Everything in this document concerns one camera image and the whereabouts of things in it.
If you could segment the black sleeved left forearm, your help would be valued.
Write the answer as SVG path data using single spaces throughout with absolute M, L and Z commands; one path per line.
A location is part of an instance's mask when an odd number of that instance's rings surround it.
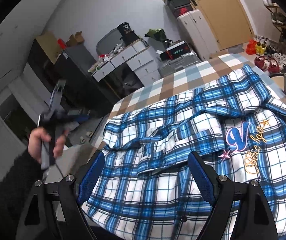
M 0 182 L 0 239 L 15 239 L 25 201 L 41 178 L 41 165 L 27 151 L 15 158 Z

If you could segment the person left hand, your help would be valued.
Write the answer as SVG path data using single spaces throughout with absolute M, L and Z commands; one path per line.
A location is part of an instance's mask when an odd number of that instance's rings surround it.
M 68 136 L 69 130 L 65 130 L 63 134 L 56 140 L 55 147 L 53 149 L 53 156 L 55 159 L 59 158 L 63 154 L 64 145 Z M 42 127 L 38 127 L 32 130 L 27 151 L 31 157 L 38 163 L 41 163 L 41 145 L 42 142 L 50 142 L 51 136 Z

